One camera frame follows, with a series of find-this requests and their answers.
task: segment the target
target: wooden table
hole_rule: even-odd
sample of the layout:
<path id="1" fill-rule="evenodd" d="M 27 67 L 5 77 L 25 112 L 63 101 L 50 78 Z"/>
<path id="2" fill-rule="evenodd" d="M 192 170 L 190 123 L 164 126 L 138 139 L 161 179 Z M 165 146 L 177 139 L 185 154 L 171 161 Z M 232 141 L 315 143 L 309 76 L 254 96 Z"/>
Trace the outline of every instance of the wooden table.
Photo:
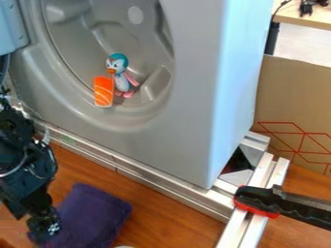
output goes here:
<path id="1" fill-rule="evenodd" d="M 284 2 L 284 0 L 274 0 L 273 14 L 276 12 L 277 8 L 280 7 L 282 2 Z M 275 18 L 270 25 L 264 51 L 265 54 L 274 54 L 280 27 L 282 28 L 280 23 L 331 30 L 331 6 L 321 7 L 320 5 L 315 5 L 313 6 L 314 12 L 312 15 L 304 15 L 300 17 L 300 2 L 301 0 L 292 0 L 282 6 L 276 13 Z"/>
<path id="2" fill-rule="evenodd" d="M 274 1 L 273 13 L 283 1 L 284 0 Z M 331 30 L 331 5 L 328 7 L 315 5 L 313 6 L 314 12 L 311 16 L 304 15 L 300 17 L 300 2 L 301 0 L 292 0 L 290 3 L 283 6 L 276 14 L 274 21 Z"/>
<path id="3" fill-rule="evenodd" d="M 108 191 L 133 205 L 134 212 L 114 246 L 212 248 L 225 228 L 223 223 L 59 146 L 54 146 L 54 152 L 59 162 L 59 172 L 50 187 L 55 204 L 69 194 L 75 183 L 83 182 Z M 331 179 L 296 166 L 289 168 L 285 190 L 331 201 Z M 27 230 L 24 221 L 18 222 L 8 211 L 2 211 L 1 248 L 8 247 L 1 243 L 1 239 L 15 248 L 33 247 L 25 236 Z M 331 232 L 280 217 L 268 222 L 259 247 L 329 248 Z"/>

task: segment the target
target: washing machine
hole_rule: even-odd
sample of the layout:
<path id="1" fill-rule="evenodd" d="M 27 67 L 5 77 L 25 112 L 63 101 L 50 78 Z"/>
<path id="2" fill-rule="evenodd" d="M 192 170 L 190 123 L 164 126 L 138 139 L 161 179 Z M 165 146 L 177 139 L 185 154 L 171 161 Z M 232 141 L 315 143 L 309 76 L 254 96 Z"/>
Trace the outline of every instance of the washing machine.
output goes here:
<path id="1" fill-rule="evenodd" d="M 253 124 L 272 3 L 1 1 L 2 16 L 20 16 L 7 30 L 12 82 L 43 121 L 210 188 Z M 115 52 L 141 86 L 98 108 L 93 78 Z"/>

